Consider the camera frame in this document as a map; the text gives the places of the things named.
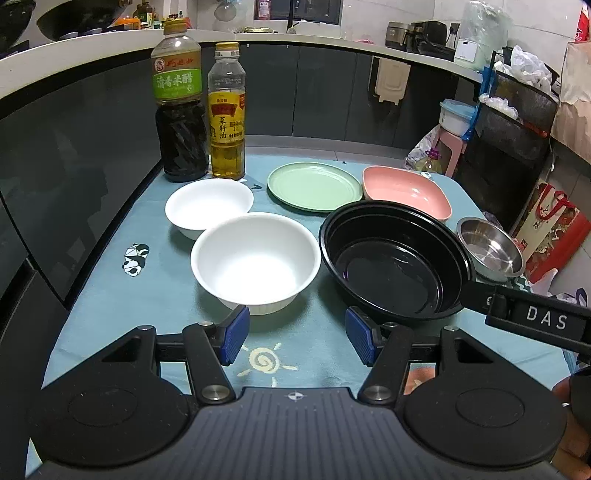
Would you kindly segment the person's hand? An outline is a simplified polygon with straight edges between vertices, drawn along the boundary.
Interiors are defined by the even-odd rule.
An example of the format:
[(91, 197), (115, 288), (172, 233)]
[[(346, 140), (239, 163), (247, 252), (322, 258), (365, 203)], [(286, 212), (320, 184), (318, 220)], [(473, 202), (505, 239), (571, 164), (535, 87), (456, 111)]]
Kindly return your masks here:
[[(418, 386), (435, 377), (434, 367), (418, 367), (413, 369), (407, 378), (405, 395), (412, 393)], [(552, 464), (568, 479), (587, 480), (591, 476), (590, 465), (587, 463), (590, 449), (590, 434), (578, 423), (571, 411), (562, 440), (552, 458)]]

